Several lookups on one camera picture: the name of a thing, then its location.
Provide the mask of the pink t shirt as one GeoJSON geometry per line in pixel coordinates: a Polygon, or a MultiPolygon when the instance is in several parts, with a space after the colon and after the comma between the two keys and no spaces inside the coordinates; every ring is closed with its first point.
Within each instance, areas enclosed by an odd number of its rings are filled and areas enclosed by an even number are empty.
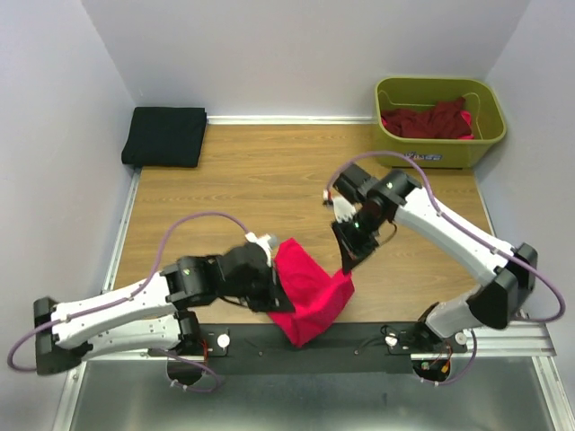
{"type": "Polygon", "coordinates": [[[293,312],[269,312],[295,347],[322,335],[342,313],[355,287],[350,274],[328,274],[295,239],[279,245],[275,257],[279,281],[293,312]]]}

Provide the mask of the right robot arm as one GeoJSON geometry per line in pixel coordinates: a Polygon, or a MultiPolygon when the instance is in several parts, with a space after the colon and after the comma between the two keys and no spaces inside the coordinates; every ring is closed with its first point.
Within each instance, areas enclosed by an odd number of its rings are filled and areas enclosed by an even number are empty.
{"type": "Polygon", "coordinates": [[[379,229],[389,223],[433,242],[477,283],[456,299],[432,304],[407,330],[387,330],[385,335],[395,339],[398,347],[431,352],[463,330],[504,330],[531,295],[535,277],[530,270],[538,260],[533,247],[526,243],[514,247],[430,200],[408,173],[392,170],[379,180],[353,163],[332,186],[339,193],[330,202],[343,273],[349,274],[380,246],[379,229]]]}

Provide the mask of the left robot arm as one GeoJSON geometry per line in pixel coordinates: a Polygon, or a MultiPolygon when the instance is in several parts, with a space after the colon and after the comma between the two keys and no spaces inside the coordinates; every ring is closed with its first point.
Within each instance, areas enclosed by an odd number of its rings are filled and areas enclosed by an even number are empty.
{"type": "Polygon", "coordinates": [[[230,297],[252,312],[293,312],[270,249],[246,242],[223,255],[184,256],[149,279],[107,294],[33,304],[36,373],[64,373],[88,358],[140,348],[192,353],[194,309],[230,297]]]}

